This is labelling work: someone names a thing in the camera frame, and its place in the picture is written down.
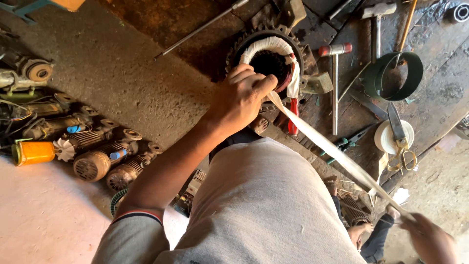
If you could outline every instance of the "gold scissors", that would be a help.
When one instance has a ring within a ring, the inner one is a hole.
[[[406,134],[404,134],[404,129],[402,127],[401,119],[399,118],[399,113],[397,112],[396,107],[393,103],[389,103],[387,106],[387,114],[389,115],[389,122],[391,123],[391,129],[393,130],[394,140],[396,141],[396,145],[399,150],[392,159],[387,162],[387,169],[389,171],[398,171],[402,168],[406,170],[411,170],[417,165],[417,156],[411,150],[409,150],[409,144],[407,141]],[[412,167],[408,167],[406,160],[406,154],[411,153],[412,159],[414,160]]]

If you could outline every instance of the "hammer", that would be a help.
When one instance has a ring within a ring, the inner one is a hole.
[[[371,22],[371,62],[381,57],[381,17],[396,11],[396,3],[379,3],[363,9],[362,19],[372,18]]]
[[[339,55],[352,52],[352,44],[335,44],[329,46],[322,46],[319,48],[320,57],[332,56],[332,135],[337,136],[337,120],[339,113],[337,111],[339,105]]]

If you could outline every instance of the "striped cuff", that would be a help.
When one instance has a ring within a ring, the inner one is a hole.
[[[156,216],[155,214],[152,214],[150,212],[143,211],[143,210],[133,210],[133,211],[126,212],[126,213],[122,214],[121,216],[117,217],[111,223],[111,225],[118,222],[118,221],[121,221],[122,219],[129,218],[129,217],[149,217],[149,218],[152,218],[152,219],[156,220],[161,226],[163,226],[163,221],[161,221],[161,219],[158,216]]]

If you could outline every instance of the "bare foot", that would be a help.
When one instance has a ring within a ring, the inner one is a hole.
[[[390,215],[394,219],[401,217],[401,213],[392,207],[391,204],[386,205],[386,214]]]
[[[333,196],[337,196],[337,176],[330,176],[323,179],[325,186],[329,193]]]
[[[249,127],[254,130],[258,135],[262,134],[267,129],[269,122],[267,119],[263,118],[261,115],[258,115],[254,121],[249,124]]]

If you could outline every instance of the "green ring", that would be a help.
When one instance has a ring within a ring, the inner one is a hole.
[[[384,72],[386,68],[388,68],[391,64],[394,64],[399,54],[407,61],[407,79],[402,88],[399,89],[395,94],[386,98],[381,97],[379,95],[379,91],[383,90]],[[384,99],[387,101],[400,101],[409,97],[415,92],[415,90],[417,90],[423,76],[424,66],[417,54],[410,51],[402,53],[391,52],[377,59],[376,63],[368,67],[365,73],[365,80],[363,85],[365,86],[366,93],[373,98]]]
[[[116,204],[124,197],[129,189],[120,190],[118,193],[114,194],[111,204],[109,205],[109,210],[111,211],[111,215],[114,217],[116,213]]]

